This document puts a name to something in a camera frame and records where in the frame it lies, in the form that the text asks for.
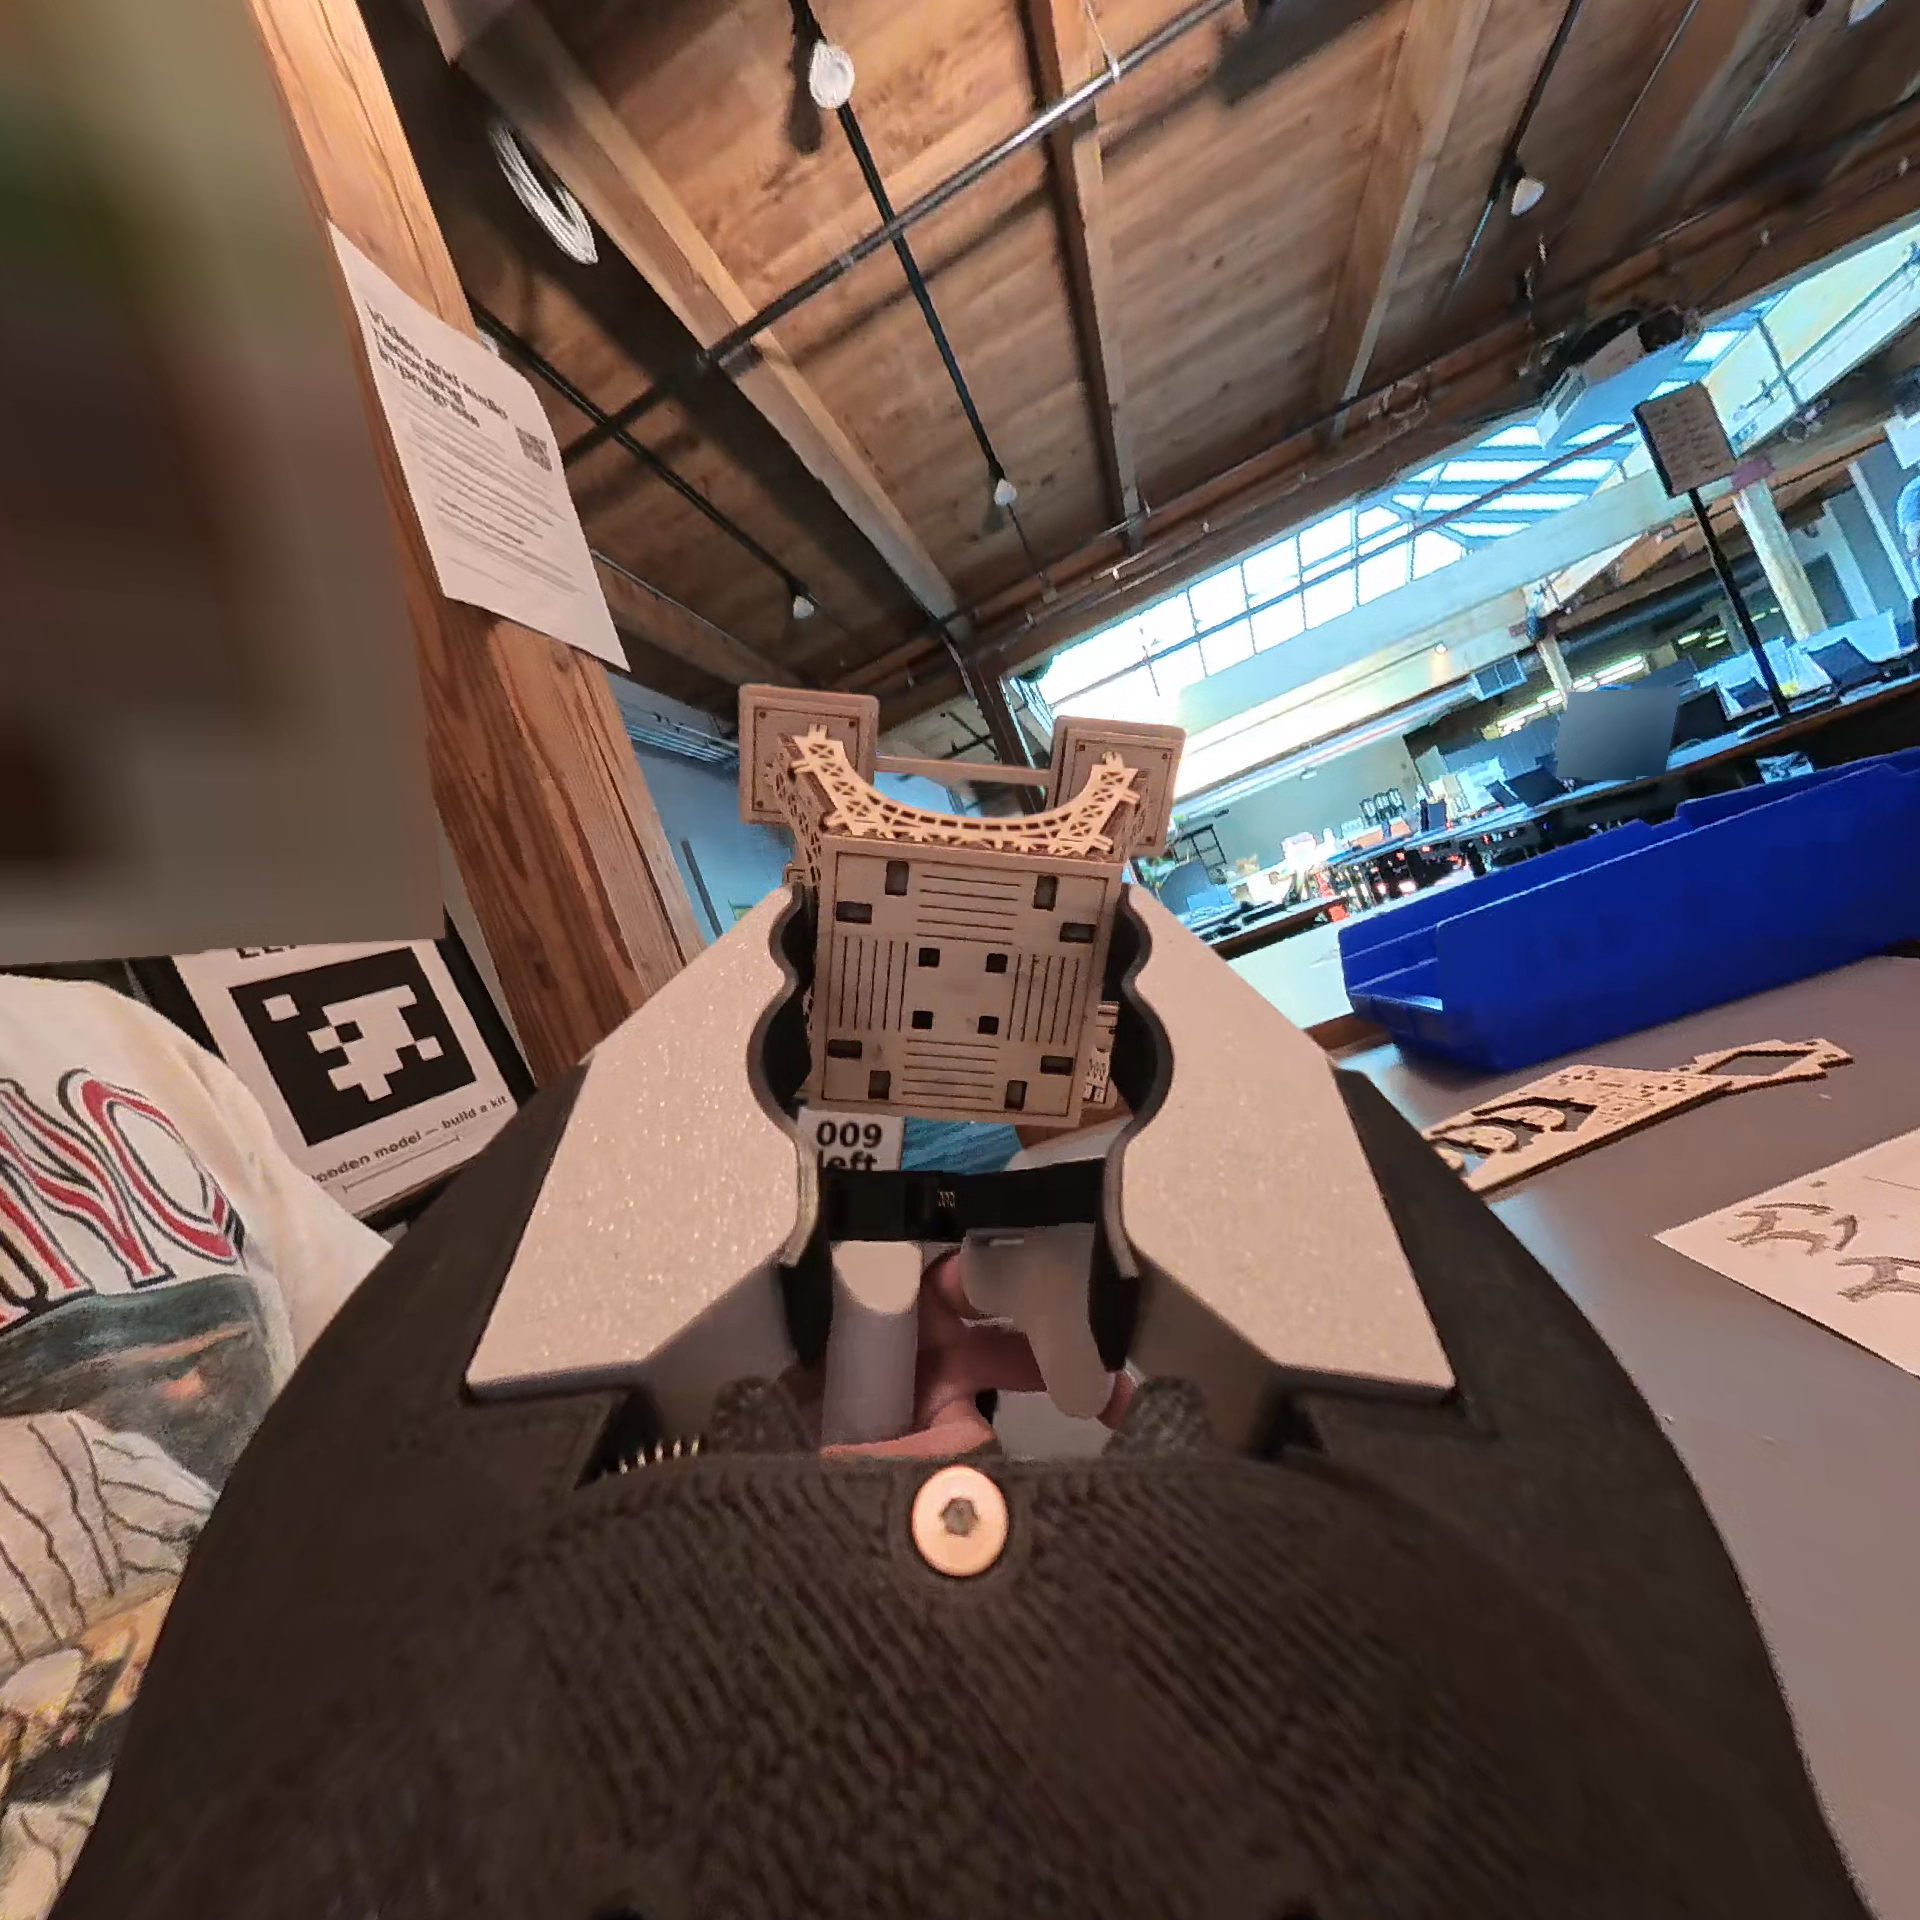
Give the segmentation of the printed marker card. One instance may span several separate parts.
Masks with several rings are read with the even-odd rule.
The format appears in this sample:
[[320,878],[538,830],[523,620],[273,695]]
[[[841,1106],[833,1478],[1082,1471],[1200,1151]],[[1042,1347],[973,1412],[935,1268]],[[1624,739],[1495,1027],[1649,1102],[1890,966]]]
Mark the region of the printed marker card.
[[465,1169],[512,1122],[523,1070],[454,943],[215,949],[173,957],[209,1050],[279,1146],[375,1223]]

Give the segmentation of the wooden laser-cut parts sheet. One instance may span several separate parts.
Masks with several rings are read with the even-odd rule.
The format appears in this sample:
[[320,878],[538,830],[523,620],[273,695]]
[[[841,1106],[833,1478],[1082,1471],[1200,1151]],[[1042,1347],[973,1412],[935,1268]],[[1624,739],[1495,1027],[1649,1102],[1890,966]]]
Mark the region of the wooden laser-cut parts sheet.
[[1577,1062],[1456,1110],[1423,1140],[1469,1190],[1495,1193],[1717,1099],[1816,1084],[1850,1062],[1830,1039],[1717,1047],[1665,1070]]

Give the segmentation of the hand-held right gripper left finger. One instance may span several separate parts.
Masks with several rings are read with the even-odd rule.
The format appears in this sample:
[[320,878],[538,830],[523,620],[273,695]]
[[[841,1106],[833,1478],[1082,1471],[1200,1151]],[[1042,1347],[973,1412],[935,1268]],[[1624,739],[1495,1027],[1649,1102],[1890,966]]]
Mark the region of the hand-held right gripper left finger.
[[590,1053],[469,1362],[478,1399],[713,1404],[794,1365],[779,1273],[817,1178],[766,1065],[799,989],[791,922],[799,890],[768,894]]

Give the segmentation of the blue plastic bin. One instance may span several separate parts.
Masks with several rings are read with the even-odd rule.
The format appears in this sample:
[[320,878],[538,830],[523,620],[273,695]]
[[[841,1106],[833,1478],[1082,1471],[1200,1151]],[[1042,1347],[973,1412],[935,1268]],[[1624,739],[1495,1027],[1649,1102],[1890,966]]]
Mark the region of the blue plastic bin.
[[1918,755],[1685,803],[1338,929],[1351,1010],[1512,1071],[1915,942]]

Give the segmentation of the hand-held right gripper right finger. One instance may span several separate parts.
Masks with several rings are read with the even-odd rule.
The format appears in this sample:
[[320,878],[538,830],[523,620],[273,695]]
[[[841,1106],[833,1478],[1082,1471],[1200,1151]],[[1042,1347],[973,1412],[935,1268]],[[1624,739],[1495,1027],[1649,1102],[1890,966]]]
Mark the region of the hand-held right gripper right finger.
[[1325,1051],[1136,884],[1101,1178],[1125,1358],[1209,1410],[1456,1389]]

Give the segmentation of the grey monitor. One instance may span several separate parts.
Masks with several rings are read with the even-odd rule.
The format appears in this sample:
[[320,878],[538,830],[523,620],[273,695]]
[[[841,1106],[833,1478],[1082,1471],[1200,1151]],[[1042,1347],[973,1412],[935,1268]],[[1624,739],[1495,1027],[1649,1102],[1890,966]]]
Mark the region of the grey monitor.
[[1677,686],[1573,691],[1552,743],[1554,778],[1562,785],[1614,785],[1664,774],[1679,701]]

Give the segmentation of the paper instruction sheet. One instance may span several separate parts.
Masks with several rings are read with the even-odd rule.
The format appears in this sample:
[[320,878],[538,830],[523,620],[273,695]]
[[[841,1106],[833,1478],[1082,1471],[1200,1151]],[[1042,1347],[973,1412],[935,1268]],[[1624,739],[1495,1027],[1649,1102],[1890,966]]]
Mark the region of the paper instruction sheet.
[[1657,1236],[1918,1375],[1918,1133],[1752,1193]]

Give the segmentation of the wooden square base frame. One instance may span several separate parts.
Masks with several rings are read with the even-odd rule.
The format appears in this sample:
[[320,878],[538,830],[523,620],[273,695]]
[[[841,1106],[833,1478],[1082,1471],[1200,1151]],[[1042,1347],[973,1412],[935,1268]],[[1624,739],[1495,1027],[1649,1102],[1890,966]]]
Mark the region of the wooden square base frame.
[[738,693],[741,817],[783,825],[816,857],[822,842],[861,849],[951,849],[1059,857],[1077,865],[1157,857],[1167,845],[1176,727],[1059,715],[1045,773],[994,761],[899,761],[888,771],[933,785],[1037,785],[1031,814],[947,814],[881,794],[872,695],[782,686]]

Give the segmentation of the white paper notice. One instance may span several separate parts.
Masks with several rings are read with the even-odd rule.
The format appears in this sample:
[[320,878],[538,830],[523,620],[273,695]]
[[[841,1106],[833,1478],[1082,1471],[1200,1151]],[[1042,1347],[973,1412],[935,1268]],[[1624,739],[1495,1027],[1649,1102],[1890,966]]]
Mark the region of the white paper notice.
[[560,446],[528,380],[410,300],[337,226],[328,239],[445,599],[624,666]]

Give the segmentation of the black sign on stand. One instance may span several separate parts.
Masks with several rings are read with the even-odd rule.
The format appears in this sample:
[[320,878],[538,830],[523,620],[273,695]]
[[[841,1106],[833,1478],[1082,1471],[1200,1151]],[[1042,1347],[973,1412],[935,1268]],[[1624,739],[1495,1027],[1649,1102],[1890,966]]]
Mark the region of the black sign on stand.
[[1685,499],[1706,549],[1720,594],[1735,613],[1743,650],[1749,652],[1775,717],[1790,715],[1784,691],[1767,659],[1757,625],[1736,585],[1736,575],[1713,530],[1705,487],[1733,477],[1736,458],[1726,437],[1710,388],[1699,382],[1685,388],[1651,394],[1633,407],[1633,421],[1664,491]]

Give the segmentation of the wooden tower arch model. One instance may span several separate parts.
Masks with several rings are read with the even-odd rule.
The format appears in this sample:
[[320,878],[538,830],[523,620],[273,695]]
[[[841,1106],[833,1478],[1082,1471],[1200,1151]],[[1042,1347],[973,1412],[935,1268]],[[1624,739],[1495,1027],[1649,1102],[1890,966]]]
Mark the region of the wooden tower arch model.
[[846,839],[794,855],[816,942],[809,1102],[920,1121],[1078,1122],[1136,857],[1077,865]]

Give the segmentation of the black lighting track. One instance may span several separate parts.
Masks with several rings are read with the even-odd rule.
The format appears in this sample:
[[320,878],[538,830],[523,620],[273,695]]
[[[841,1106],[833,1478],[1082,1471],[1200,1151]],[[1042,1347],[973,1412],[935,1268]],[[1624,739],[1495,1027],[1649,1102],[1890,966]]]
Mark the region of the black lighting track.
[[[799,89],[807,97],[805,65],[807,65],[807,55],[809,55],[809,43],[816,34],[822,34],[822,37],[830,37],[830,34],[825,31],[822,21],[817,18],[810,2],[789,2],[786,7],[789,7],[789,14],[791,14],[791,21],[793,21],[793,31],[794,31],[794,43],[798,43]],[[807,97],[807,103],[816,115],[821,115],[817,107],[809,101],[809,97]],[[888,194],[886,183],[881,180],[880,166],[878,166],[875,156],[872,156],[872,147],[865,140],[864,129],[859,126],[857,113],[853,109],[853,101],[841,113],[830,113],[830,117],[838,126],[847,149],[853,154],[854,166],[861,177],[861,183],[867,190],[870,203],[872,203],[875,212],[880,215],[880,222],[888,225],[895,218],[895,205],[893,205],[893,198]],[[1007,473],[999,453],[997,453],[991,434],[989,434],[989,429],[987,429],[987,425],[984,425],[984,421],[982,421],[982,417],[976,407],[976,398],[970,394],[969,380],[966,380],[966,374],[963,374],[963,370],[961,370],[961,365],[954,357],[951,335],[946,332],[946,324],[939,316],[937,305],[933,302],[928,278],[926,278],[926,275],[923,275],[923,269],[920,269],[920,266],[914,257],[914,250],[910,246],[910,243],[902,234],[893,236],[891,250],[895,253],[895,263],[899,267],[905,289],[911,295],[914,307],[919,309],[920,323],[923,323],[923,326],[930,335],[930,342],[941,358],[944,372],[946,372],[947,383],[951,383],[951,394],[954,395],[958,407],[961,409],[961,418],[966,421],[966,427],[969,427],[969,434],[976,444],[981,461],[987,469],[987,481],[991,476],[991,469],[1001,469],[1003,473]],[[994,517],[984,515],[984,527],[989,533],[1001,530],[1005,525],[1015,530],[1015,537],[1017,537],[1019,549],[1021,549],[1021,557],[1029,564],[1031,575],[1045,590],[1050,587],[1050,578],[1040,567],[1040,556],[1037,556],[1037,551],[1034,551],[1034,546],[1032,546],[1032,541],[1031,541],[1031,537],[1023,527],[1019,505],[1015,505],[1013,517],[1005,517],[1005,519],[994,519]]]
[[709,522],[720,534],[723,534],[733,546],[746,554],[753,563],[763,569],[771,572],[779,578],[779,585],[789,594],[794,587],[801,587],[810,594],[822,610],[817,594],[801,581],[801,575],[783,564],[779,556],[775,556],[768,546],[763,546],[751,533],[746,533],[733,517],[722,511],[705,491],[698,491],[686,476],[671,467],[662,454],[639,444],[633,433],[624,425],[614,425],[613,417],[598,407],[585,391],[579,391],[566,374],[562,374],[549,358],[544,358],[534,347],[529,347],[514,326],[502,323],[488,307],[481,302],[469,302],[471,318],[480,326],[481,338],[504,353],[514,365],[529,374],[538,386],[549,388],[554,398],[560,398],[574,414],[586,421],[590,429],[598,429],[602,434],[602,444],[614,446],[624,453],[637,469],[651,473],[656,481],[666,484],[666,489],[689,505],[702,519]]

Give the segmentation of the white ceiling-mounted unit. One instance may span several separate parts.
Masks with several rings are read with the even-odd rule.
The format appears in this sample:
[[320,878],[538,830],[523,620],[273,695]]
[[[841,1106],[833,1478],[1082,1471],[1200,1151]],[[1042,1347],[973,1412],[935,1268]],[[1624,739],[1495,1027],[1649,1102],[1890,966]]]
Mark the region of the white ceiling-mounted unit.
[[1674,305],[1626,307],[1570,333],[1546,370],[1552,383],[1534,421],[1539,447],[1559,450],[1574,434],[1630,417],[1689,358],[1697,313]]

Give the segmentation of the grey desk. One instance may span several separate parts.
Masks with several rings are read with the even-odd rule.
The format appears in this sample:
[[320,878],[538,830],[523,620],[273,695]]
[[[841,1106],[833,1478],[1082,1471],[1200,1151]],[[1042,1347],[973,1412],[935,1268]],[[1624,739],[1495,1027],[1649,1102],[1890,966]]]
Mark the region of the grey desk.
[[1830,1039],[1814,1084],[1720,1094],[1504,1189],[1711,1510],[1830,1831],[1873,1915],[1915,1915],[1915,1378],[1659,1241],[1915,1129],[1915,949],[1598,1045],[1664,1068]]

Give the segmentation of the printed white T-shirt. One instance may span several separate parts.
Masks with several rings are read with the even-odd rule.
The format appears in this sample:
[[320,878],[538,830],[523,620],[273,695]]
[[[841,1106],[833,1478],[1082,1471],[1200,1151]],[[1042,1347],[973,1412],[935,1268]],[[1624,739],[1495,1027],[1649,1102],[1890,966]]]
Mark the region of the printed white T-shirt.
[[233,1462],[387,1241],[152,1009],[1,981],[1,1886],[46,1915]]

